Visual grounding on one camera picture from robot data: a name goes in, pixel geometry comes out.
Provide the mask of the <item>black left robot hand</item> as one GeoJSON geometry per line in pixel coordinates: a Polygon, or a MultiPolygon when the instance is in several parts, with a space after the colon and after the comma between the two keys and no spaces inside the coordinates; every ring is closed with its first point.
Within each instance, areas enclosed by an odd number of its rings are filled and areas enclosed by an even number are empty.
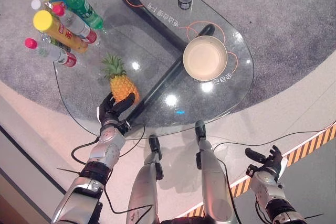
{"type": "Polygon", "coordinates": [[[119,122],[119,116],[127,110],[135,101],[135,94],[130,93],[125,99],[116,103],[113,93],[110,92],[99,106],[98,119],[101,126],[107,124],[108,121],[119,122]]]}

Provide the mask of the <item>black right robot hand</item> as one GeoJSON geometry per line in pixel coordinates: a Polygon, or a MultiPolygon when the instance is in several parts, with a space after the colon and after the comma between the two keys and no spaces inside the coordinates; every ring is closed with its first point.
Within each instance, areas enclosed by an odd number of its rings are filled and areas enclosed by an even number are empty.
{"type": "Polygon", "coordinates": [[[281,164],[283,156],[280,149],[275,145],[272,146],[268,157],[259,152],[253,151],[251,148],[245,149],[245,155],[253,161],[262,164],[261,167],[257,167],[252,164],[248,166],[246,175],[251,178],[253,178],[255,172],[267,172],[274,178],[275,182],[277,182],[284,172],[281,164]]]}

